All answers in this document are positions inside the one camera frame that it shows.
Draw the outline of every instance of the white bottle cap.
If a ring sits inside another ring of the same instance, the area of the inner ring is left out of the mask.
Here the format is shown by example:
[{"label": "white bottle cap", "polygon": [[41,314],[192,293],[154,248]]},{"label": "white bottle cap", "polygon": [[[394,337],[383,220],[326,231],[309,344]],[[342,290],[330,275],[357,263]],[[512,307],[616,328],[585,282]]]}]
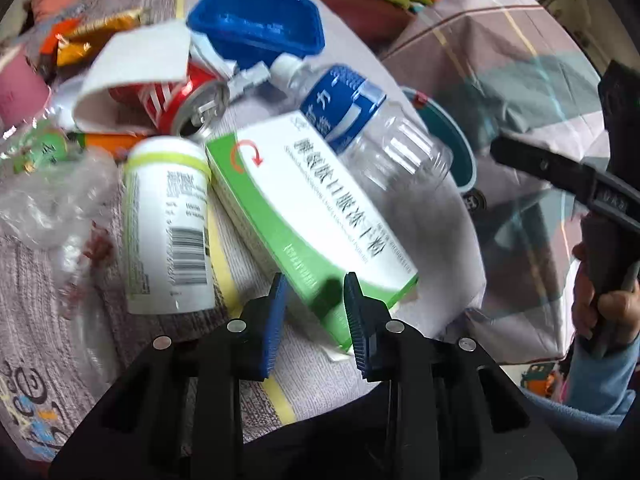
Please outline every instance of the white bottle cap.
[{"label": "white bottle cap", "polygon": [[291,79],[306,63],[291,54],[280,54],[271,65],[271,84],[278,90],[286,92]]}]

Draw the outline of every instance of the can top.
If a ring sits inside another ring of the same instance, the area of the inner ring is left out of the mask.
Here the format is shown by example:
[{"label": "can top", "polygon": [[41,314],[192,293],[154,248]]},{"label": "can top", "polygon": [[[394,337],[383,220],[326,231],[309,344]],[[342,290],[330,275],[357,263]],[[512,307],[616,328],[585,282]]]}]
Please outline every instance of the can top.
[{"label": "can top", "polygon": [[157,136],[139,142],[130,152],[127,170],[147,164],[181,164],[204,173],[211,172],[204,148],[190,140],[174,136]]}]

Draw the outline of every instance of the silver screw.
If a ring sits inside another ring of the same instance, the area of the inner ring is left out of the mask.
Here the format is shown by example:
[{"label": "silver screw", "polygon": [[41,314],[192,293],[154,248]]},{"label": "silver screw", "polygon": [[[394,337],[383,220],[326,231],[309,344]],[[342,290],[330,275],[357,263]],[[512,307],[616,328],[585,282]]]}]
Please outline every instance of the silver screw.
[{"label": "silver screw", "polygon": [[391,321],[387,321],[385,328],[394,334],[399,334],[404,330],[404,324],[397,319],[392,319]]},{"label": "silver screw", "polygon": [[458,341],[458,346],[462,348],[465,352],[473,352],[476,349],[476,342],[473,339],[469,339],[468,337],[463,337],[460,341]]},{"label": "silver screw", "polygon": [[166,335],[161,335],[154,339],[154,348],[156,350],[166,350],[171,346],[171,338]]},{"label": "silver screw", "polygon": [[246,328],[246,323],[242,319],[232,319],[226,324],[226,329],[234,334],[242,332]]}]

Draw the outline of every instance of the colorful printed lettering on cloth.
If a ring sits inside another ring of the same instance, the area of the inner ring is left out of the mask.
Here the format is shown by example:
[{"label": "colorful printed lettering on cloth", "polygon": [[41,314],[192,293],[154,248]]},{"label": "colorful printed lettering on cloth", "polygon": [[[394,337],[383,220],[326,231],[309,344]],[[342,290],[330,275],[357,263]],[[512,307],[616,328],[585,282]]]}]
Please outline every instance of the colorful printed lettering on cloth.
[{"label": "colorful printed lettering on cloth", "polygon": [[12,366],[0,360],[0,400],[33,452],[52,460],[72,428],[64,408],[49,395],[42,373],[24,363]]}]

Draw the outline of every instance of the plastic water bottle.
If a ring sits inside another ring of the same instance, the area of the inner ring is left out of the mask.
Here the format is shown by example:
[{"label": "plastic water bottle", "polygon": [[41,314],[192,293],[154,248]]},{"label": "plastic water bottle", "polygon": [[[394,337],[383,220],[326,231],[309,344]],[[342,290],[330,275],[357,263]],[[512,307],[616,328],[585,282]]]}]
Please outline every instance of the plastic water bottle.
[{"label": "plastic water bottle", "polygon": [[451,150],[350,67],[312,68],[281,54],[271,65],[271,83],[306,115],[382,213],[407,191],[433,192],[449,172]]}]

